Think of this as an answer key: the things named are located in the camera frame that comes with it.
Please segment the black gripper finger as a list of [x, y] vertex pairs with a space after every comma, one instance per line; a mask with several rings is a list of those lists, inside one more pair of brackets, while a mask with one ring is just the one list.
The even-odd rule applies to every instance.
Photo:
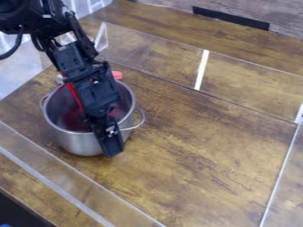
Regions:
[[97, 139], [103, 154], [112, 158], [123, 152], [124, 142], [119, 124], [112, 115], [91, 118], [91, 129]]

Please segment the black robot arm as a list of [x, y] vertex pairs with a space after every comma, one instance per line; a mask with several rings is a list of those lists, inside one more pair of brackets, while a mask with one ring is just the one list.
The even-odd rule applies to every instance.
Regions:
[[106, 156], [118, 155], [124, 148], [119, 123], [110, 114], [120, 101], [119, 85], [110, 63], [97, 61], [99, 52], [76, 18], [61, 0], [0, 0], [0, 32], [15, 35], [12, 49], [0, 60], [16, 52], [23, 35], [43, 51], [64, 84], [72, 87], [99, 146]]

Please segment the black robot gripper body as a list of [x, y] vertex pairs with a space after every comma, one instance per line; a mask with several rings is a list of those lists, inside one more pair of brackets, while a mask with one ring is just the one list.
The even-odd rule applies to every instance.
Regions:
[[60, 64], [63, 82], [71, 88], [87, 117], [104, 117], [120, 101], [119, 85], [108, 61]]

